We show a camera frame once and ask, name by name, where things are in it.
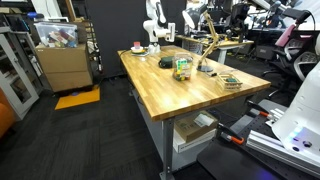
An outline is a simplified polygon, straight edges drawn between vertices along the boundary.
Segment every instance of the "pink object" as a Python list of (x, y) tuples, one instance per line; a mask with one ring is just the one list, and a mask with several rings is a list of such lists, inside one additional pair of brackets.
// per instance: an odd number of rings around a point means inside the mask
[(284, 33), (280, 36), (280, 38), (278, 39), (278, 41), (276, 42), (276, 46), (278, 47), (284, 47), (288, 40), (289, 40), (289, 36), (291, 35), (292, 30), (295, 28), (296, 26), (294, 24), (292, 24), (291, 26), (289, 26)]
[(139, 41), (133, 42), (133, 46), (135, 49), (140, 49), (140, 42)]

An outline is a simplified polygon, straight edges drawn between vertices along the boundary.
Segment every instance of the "white cabinet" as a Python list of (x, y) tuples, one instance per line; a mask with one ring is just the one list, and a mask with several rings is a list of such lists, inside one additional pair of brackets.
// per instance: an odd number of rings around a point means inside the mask
[(0, 87), (22, 120), (39, 99), (36, 90), (39, 80), (17, 42), (19, 40), (13, 34), (0, 34)]

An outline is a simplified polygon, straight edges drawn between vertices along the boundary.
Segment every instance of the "desk lamp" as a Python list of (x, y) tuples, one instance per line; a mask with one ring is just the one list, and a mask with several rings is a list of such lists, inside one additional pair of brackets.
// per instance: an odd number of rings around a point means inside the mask
[(196, 24), (198, 24), (201, 14), (203, 14), (203, 16), (205, 17), (205, 19), (208, 23), (213, 42), (210, 44), (210, 46), (205, 50), (205, 52), (201, 56), (199, 63), (198, 63), (197, 70), (202, 71), (202, 72), (211, 72), (211, 71), (213, 71), (213, 68), (210, 66), (202, 65), (202, 62), (203, 62), (203, 60), (206, 61), (207, 55), (209, 55), (213, 50), (217, 49), (219, 36), (216, 33), (214, 26), (213, 26), (212, 19), (207, 12), (207, 5), (203, 4), (199, 8), (189, 8), (187, 10), (182, 11), (182, 15), (183, 15), (184, 20), (186, 21), (188, 26), (192, 29), (194, 29), (196, 27)]

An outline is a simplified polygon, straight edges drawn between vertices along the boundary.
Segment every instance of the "gray metal table frame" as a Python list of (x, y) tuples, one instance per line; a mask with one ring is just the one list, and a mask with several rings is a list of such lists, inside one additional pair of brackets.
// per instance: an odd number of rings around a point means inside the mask
[[(132, 87), (132, 93), (135, 97), (137, 104), (139, 106), (139, 109), (141, 111), (141, 114), (144, 118), (144, 121), (148, 127), (148, 130), (152, 136), (153, 142), (158, 150), (158, 153), (162, 159), (163, 162), (163, 172), (160, 173), (160, 177), (162, 180), (172, 180), (174, 179), (172, 173), (175, 171), (178, 171), (194, 162), (196, 162), (197, 155), (208, 145), (207, 143), (202, 143), (196, 147), (193, 147), (191, 149), (188, 149), (187, 151), (184, 151), (182, 153), (176, 153), (173, 150), (173, 130), (174, 130), (174, 120), (175, 119), (181, 119), (183, 117), (186, 117), (190, 114), (210, 109), (214, 106), (226, 103), (228, 101), (217, 103), (205, 108), (201, 108), (195, 111), (190, 111), (187, 113), (184, 113), (179, 116), (174, 116), (168, 119), (165, 119), (163, 121), (158, 122), (152, 122), (147, 110), (145, 107), (138, 102), (138, 92), (136, 89), (133, 89)], [(236, 99), (243, 98), (243, 101), (250, 98), (252, 100), (255, 100), (257, 97), (258, 92), (247, 94), (244, 96), (239, 96)]]

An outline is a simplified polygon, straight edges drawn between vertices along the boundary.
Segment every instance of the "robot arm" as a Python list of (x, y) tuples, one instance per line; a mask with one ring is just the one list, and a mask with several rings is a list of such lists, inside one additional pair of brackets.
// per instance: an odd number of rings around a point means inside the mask
[(167, 23), (160, 0), (146, 0), (146, 9), (151, 19), (143, 23), (144, 29), (149, 33), (149, 53), (158, 53), (160, 52), (158, 38), (174, 41), (175, 23)]

